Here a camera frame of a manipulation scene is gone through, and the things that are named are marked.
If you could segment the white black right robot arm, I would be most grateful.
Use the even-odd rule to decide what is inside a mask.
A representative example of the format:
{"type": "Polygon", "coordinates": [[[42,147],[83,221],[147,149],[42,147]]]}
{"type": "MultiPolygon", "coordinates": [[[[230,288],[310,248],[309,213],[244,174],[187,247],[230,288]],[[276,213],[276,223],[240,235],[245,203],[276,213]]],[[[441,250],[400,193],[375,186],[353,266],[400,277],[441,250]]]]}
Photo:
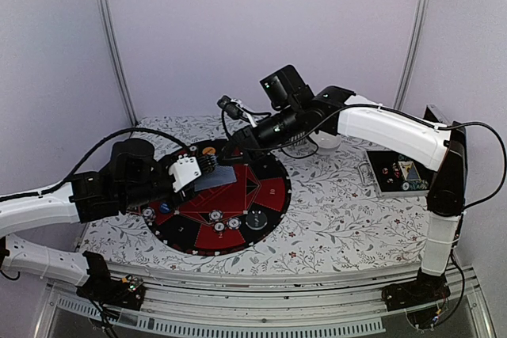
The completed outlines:
{"type": "Polygon", "coordinates": [[[467,183],[467,123],[423,120],[330,85],[315,94],[293,65],[260,81],[274,115],[251,120],[227,135],[219,163],[256,161],[273,150],[306,139],[315,131],[373,142],[419,162],[434,173],[426,196],[429,229],[417,277],[382,290],[389,309],[447,298],[445,278],[464,211],[467,183]]]}

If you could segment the aluminium frame post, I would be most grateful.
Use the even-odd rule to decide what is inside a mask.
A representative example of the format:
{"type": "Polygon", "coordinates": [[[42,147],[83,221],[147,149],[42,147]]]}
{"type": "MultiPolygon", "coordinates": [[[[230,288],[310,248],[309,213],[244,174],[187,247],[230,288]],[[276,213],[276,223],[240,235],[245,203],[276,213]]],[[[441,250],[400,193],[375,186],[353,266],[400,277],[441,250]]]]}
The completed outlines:
{"type": "Polygon", "coordinates": [[[414,21],[410,33],[408,49],[394,100],[394,108],[397,110],[402,109],[409,92],[410,82],[414,72],[418,48],[423,34],[428,7],[429,0],[416,1],[414,21]]]}
{"type": "Polygon", "coordinates": [[[101,23],[105,33],[105,40],[109,50],[109,57],[111,59],[112,70],[116,79],[119,89],[120,98],[124,106],[124,111],[132,126],[138,124],[138,117],[135,112],[134,102],[132,100],[131,92],[128,88],[127,79],[124,73],[123,63],[120,57],[120,50],[118,48],[116,34],[112,20],[112,12],[109,5],[109,0],[97,0],[98,13],[100,15],[101,23]]]}

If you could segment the round red black poker mat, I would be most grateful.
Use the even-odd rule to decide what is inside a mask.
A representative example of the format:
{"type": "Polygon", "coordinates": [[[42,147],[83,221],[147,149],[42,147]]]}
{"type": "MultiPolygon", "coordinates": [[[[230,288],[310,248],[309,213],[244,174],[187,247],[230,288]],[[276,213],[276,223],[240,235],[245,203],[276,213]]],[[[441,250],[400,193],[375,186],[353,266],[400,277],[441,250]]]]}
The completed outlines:
{"type": "Polygon", "coordinates": [[[210,188],[199,192],[194,199],[179,207],[171,207],[168,215],[159,212],[162,201],[155,201],[138,208],[152,207],[156,219],[146,225],[164,245],[180,253],[197,256],[225,255],[242,251],[262,241],[281,223],[291,201],[292,185],[284,165],[273,154],[268,154],[251,164],[232,166],[236,181],[233,184],[210,188]],[[210,222],[209,213],[223,212],[226,229],[217,233],[210,222]],[[251,211],[263,211],[268,224],[255,231],[246,226],[246,216],[251,211]],[[238,230],[227,228],[227,220],[239,218],[238,230]]]}

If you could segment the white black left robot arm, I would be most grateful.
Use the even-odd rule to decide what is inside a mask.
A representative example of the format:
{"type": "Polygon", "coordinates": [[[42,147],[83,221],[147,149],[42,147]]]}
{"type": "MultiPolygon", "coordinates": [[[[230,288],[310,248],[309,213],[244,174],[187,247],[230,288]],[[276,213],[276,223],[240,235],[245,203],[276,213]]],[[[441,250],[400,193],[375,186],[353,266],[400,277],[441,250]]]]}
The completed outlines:
{"type": "Polygon", "coordinates": [[[17,233],[54,224],[88,223],[124,214],[154,201],[177,207],[191,199],[197,179],[217,166],[211,155],[184,143],[176,154],[156,160],[145,139],[115,142],[109,161],[98,171],[77,168],[59,183],[1,198],[1,272],[28,272],[77,288],[80,296],[121,306],[143,297],[135,275],[113,279],[102,255],[70,253],[20,239],[17,233]]]}

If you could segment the boxed playing card deck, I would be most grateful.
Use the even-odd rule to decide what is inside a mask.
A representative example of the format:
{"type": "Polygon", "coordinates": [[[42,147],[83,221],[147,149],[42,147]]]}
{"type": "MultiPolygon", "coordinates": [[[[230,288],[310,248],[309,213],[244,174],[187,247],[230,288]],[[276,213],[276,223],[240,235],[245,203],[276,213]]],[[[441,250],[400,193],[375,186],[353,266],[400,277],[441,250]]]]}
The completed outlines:
{"type": "Polygon", "coordinates": [[[405,181],[416,181],[421,179],[413,161],[398,161],[398,167],[405,181]]]}

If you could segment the aluminium front rail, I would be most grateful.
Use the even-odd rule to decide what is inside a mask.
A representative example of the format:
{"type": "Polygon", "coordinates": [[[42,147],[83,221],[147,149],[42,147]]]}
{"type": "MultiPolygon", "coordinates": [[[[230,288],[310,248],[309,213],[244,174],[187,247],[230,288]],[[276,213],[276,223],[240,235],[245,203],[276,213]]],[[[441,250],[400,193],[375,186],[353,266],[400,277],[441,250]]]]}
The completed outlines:
{"type": "Polygon", "coordinates": [[[114,264],[146,287],[138,311],[119,310],[121,337],[497,337],[471,266],[449,266],[451,294],[389,310],[384,287],[406,283],[414,264],[310,275],[216,275],[114,264]]]}

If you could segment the right aluminium frame post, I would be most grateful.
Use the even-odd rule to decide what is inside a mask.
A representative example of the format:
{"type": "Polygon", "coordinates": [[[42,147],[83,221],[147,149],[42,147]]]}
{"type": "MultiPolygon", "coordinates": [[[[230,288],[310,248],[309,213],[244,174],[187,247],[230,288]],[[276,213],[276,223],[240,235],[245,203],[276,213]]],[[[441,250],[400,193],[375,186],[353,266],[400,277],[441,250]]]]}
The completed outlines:
{"type": "Polygon", "coordinates": [[[397,110],[402,109],[409,92],[410,82],[414,72],[418,48],[423,34],[428,7],[429,0],[416,1],[414,21],[410,33],[408,49],[394,100],[394,108],[397,110]]]}

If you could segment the white ceramic bowl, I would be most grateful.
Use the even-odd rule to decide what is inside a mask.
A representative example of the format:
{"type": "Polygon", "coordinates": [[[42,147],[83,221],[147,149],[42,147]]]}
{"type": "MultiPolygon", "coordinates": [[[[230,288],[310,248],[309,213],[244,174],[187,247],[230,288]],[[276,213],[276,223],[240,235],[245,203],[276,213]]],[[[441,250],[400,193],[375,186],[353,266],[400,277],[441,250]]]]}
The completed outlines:
{"type": "Polygon", "coordinates": [[[335,150],[341,145],[340,135],[331,135],[323,131],[313,132],[310,135],[310,139],[323,150],[335,150]]]}

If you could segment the blue small blind button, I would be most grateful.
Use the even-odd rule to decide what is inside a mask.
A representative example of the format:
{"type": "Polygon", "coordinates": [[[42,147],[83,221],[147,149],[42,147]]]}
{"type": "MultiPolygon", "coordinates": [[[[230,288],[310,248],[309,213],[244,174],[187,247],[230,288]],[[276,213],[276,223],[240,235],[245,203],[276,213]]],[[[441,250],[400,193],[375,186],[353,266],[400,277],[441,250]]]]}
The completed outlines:
{"type": "Polygon", "coordinates": [[[159,212],[163,215],[168,215],[173,211],[170,205],[167,203],[161,203],[159,206],[159,212]]]}

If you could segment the blue playing card deck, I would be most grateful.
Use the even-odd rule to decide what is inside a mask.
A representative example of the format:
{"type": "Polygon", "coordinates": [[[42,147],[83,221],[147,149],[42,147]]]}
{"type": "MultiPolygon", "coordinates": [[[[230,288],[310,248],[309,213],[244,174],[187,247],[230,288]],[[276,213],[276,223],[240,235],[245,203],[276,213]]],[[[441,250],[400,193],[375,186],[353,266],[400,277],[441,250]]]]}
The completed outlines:
{"type": "Polygon", "coordinates": [[[236,175],[232,166],[217,166],[212,172],[201,175],[193,182],[196,192],[202,192],[210,188],[217,188],[224,185],[233,184],[236,181],[236,175]]]}

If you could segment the left aluminium frame post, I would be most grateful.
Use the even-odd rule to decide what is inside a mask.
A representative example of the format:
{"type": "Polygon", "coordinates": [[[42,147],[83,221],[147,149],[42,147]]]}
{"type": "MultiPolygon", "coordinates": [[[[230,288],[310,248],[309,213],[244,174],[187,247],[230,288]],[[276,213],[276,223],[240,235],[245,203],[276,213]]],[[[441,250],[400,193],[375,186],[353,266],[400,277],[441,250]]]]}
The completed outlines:
{"type": "Polygon", "coordinates": [[[97,0],[98,13],[100,15],[101,23],[105,33],[105,40],[109,50],[109,57],[111,59],[112,70],[116,79],[119,89],[120,98],[124,106],[124,111],[132,126],[138,124],[138,117],[135,112],[134,102],[132,100],[131,92],[128,88],[127,79],[124,73],[123,63],[120,57],[120,50],[118,48],[116,34],[112,20],[112,12],[109,5],[109,0],[97,0]]]}

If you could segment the aluminium poker chip case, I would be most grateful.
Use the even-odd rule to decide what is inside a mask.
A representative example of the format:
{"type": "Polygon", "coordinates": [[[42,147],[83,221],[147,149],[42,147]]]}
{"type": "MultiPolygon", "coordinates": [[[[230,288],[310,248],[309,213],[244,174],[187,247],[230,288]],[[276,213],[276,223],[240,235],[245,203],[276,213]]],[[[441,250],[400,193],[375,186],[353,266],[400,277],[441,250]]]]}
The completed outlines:
{"type": "Polygon", "coordinates": [[[338,132],[386,148],[367,152],[380,192],[426,194],[434,207],[458,207],[467,182],[467,134],[456,123],[402,116],[379,105],[359,105],[340,117],[338,132]],[[405,181],[398,161],[413,161],[420,180],[405,181]]]}

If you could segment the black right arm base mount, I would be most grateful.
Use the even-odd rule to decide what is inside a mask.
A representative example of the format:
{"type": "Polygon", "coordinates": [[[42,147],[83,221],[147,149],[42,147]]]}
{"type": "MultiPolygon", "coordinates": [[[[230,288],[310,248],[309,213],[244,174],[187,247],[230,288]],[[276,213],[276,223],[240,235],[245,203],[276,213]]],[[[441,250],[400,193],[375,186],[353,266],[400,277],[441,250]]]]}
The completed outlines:
{"type": "Polygon", "coordinates": [[[418,331],[434,330],[449,320],[463,301],[466,278],[459,269],[461,287],[456,304],[447,308],[452,295],[445,275],[426,275],[418,271],[415,280],[392,283],[381,290],[381,298],[388,311],[406,310],[431,303],[432,306],[406,313],[409,324],[418,331]]]}

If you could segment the striped grey ceramic mug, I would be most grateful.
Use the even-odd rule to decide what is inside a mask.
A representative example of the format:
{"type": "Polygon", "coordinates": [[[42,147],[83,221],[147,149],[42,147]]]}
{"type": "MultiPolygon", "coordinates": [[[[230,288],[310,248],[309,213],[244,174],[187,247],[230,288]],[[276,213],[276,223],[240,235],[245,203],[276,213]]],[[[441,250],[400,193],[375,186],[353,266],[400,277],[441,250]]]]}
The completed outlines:
{"type": "Polygon", "coordinates": [[[307,139],[303,135],[293,136],[286,142],[284,142],[284,145],[286,147],[292,147],[292,146],[301,146],[306,143],[307,139]]]}

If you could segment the orange big blind button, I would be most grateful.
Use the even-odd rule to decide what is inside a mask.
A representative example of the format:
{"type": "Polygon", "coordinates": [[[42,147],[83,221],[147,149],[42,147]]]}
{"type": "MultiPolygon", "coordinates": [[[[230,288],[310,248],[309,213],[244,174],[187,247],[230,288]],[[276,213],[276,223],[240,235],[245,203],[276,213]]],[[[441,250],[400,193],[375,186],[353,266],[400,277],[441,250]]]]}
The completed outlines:
{"type": "Polygon", "coordinates": [[[207,146],[202,149],[203,155],[214,155],[216,153],[216,149],[213,146],[207,146]]]}

